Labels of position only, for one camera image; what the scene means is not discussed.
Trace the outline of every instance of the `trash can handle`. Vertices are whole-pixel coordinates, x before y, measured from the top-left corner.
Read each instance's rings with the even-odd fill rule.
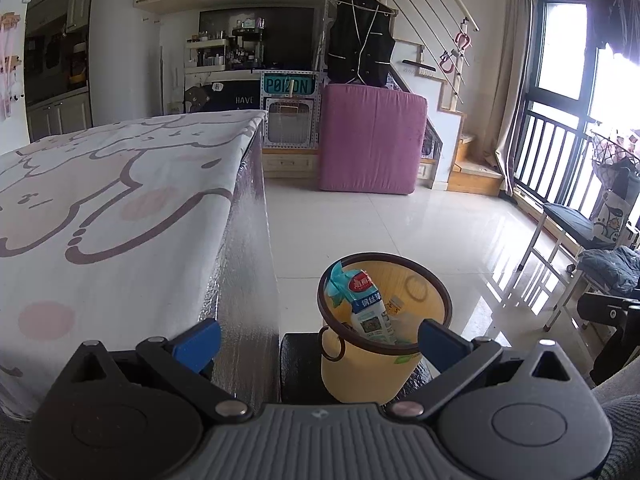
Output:
[[[322,357],[324,357],[328,361],[331,361],[332,363],[337,363],[340,359],[344,357],[344,352],[346,351],[347,348],[344,345],[344,339],[338,336],[338,341],[340,341],[340,353],[336,357],[331,357],[327,352],[325,352],[324,346],[322,346],[322,334],[324,334],[324,332],[326,332],[327,330],[329,330],[329,327],[323,326],[320,329],[320,332],[318,332],[318,344],[320,345],[320,352],[322,354]]]

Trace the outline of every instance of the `sliding glass door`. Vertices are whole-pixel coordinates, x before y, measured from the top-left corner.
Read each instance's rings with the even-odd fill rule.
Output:
[[[539,0],[534,69],[520,123],[515,178],[542,202],[589,215],[600,183],[587,128],[597,66],[590,0]]]

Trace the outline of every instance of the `curtain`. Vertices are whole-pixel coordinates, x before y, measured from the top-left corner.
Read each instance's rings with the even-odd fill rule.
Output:
[[[508,195],[512,195],[514,186],[514,159],[527,85],[533,12],[533,0],[507,0],[500,69],[484,140],[484,156],[504,176],[503,187]]]

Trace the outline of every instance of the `yellow trash can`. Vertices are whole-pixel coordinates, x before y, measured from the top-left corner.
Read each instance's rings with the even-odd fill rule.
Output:
[[[344,270],[364,270],[382,294],[390,316],[401,322],[389,345],[367,340],[353,331],[351,305],[334,307],[326,295],[331,265],[320,278],[318,307],[323,326],[318,334],[322,353],[322,382],[340,402],[377,402],[393,399],[420,362],[418,327],[423,319],[444,326],[451,321],[451,298],[442,282],[423,266],[401,256],[384,253],[352,254],[342,258]]]

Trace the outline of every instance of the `wall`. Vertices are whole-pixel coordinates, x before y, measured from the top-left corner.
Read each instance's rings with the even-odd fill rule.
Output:
[[[199,23],[199,10],[185,10],[162,16],[160,44],[164,113],[168,113],[169,103],[182,102],[184,97],[184,45],[187,38],[198,33]]]
[[[414,92],[427,99],[427,115],[442,141],[442,152],[436,174],[433,175],[433,189],[446,189],[449,171],[453,164],[453,156],[460,132],[460,114],[438,110],[436,106],[440,98],[442,84],[430,77],[416,75],[416,69],[402,63],[403,59],[415,60],[418,56],[418,46],[413,43],[398,41],[394,48],[391,64],[402,81]]]
[[[427,18],[431,27],[436,31],[442,43],[450,50],[453,42],[438,22],[434,12],[424,0],[413,1],[418,8],[420,8],[420,12]],[[443,1],[447,4],[447,7],[454,17],[457,20],[462,20],[462,12],[458,9],[455,2],[453,0]],[[460,98],[463,104],[458,105],[458,110],[467,114],[464,127],[465,131],[482,137],[489,120],[494,100],[500,50],[502,47],[502,28],[504,25],[506,0],[462,1],[468,7],[476,22],[478,22],[481,30],[479,32],[470,32],[472,46],[466,51],[470,66],[465,66],[463,70],[465,85],[463,85],[460,90]],[[455,38],[457,31],[456,23],[446,13],[439,0],[429,0],[429,2]],[[408,0],[396,0],[396,4],[389,0],[388,4],[390,7],[400,7],[404,10],[412,22],[414,22],[421,37],[426,41],[427,46],[430,47],[436,57],[439,57],[443,53],[444,49],[435,39],[433,33],[424,25],[420,15]],[[402,13],[399,13],[395,20],[394,37],[398,40],[422,43]],[[424,53],[424,62],[436,67],[438,63],[427,51]],[[436,76],[444,78],[442,72],[438,72]],[[449,98],[450,87],[447,85],[443,105],[449,105]],[[436,104],[437,103],[430,102],[430,106],[435,106]]]
[[[133,0],[92,0],[89,89],[94,126],[162,114],[160,18]]]
[[[0,16],[6,12],[20,14],[20,22],[14,33],[15,43],[11,50],[12,56],[24,59],[24,16],[27,5],[22,0],[0,0]],[[24,68],[22,64],[15,70],[18,82],[24,81]],[[27,127],[27,115],[24,97],[12,102],[11,116],[0,122],[0,155],[16,150],[29,143],[29,129]]]

